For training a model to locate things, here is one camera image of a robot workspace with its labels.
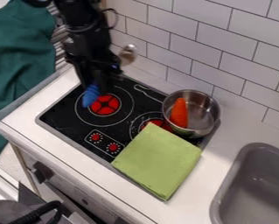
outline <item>burner control panel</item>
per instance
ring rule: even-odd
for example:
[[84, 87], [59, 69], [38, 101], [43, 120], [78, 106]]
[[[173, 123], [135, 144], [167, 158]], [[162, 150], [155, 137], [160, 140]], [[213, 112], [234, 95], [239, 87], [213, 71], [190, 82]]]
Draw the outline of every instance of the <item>burner control panel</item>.
[[84, 140], [112, 158], [115, 158], [124, 148], [122, 143], [117, 142], [97, 129], [92, 130]]

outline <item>white countertop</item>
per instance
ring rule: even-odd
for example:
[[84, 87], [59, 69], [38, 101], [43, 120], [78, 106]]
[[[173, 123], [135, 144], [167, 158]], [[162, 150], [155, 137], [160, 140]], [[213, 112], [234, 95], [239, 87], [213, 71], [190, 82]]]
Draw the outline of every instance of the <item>white countertop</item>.
[[[181, 89], [137, 68], [128, 76], [165, 93]], [[8, 138], [71, 175], [83, 191], [96, 193], [117, 213], [135, 223], [210, 224], [209, 206], [240, 149], [249, 143], [279, 148], [279, 129], [258, 122], [244, 108], [221, 106], [221, 125], [202, 153], [196, 168], [168, 202], [160, 201], [103, 165], [85, 156], [35, 123], [35, 118], [78, 85], [73, 69], [64, 73], [0, 122]]]

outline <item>dark green cloth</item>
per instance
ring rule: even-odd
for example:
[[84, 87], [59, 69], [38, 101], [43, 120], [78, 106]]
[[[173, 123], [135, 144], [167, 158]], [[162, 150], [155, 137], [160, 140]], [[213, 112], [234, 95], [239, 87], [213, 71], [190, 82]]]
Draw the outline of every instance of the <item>dark green cloth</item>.
[[[0, 9], [0, 109], [54, 72], [54, 27], [47, 9], [22, 0], [11, 0]], [[0, 152], [6, 143], [0, 136]]]

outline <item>tile wall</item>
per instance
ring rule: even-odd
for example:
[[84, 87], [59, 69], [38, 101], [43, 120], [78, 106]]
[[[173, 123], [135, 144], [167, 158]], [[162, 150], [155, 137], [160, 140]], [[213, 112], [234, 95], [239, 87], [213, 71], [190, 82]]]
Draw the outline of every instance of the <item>tile wall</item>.
[[[279, 0], [107, 0], [134, 66], [279, 128]], [[109, 15], [110, 22], [114, 16]]]

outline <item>orange carrot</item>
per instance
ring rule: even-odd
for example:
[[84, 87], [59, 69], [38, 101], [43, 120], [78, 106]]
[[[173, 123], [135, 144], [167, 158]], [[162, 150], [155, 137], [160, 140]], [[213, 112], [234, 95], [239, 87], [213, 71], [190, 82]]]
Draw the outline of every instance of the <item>orange carrot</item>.
[[171, 111], [171, 122], [179, 127], [188, 127], [188, 110], [184, 98], [178, 98]]

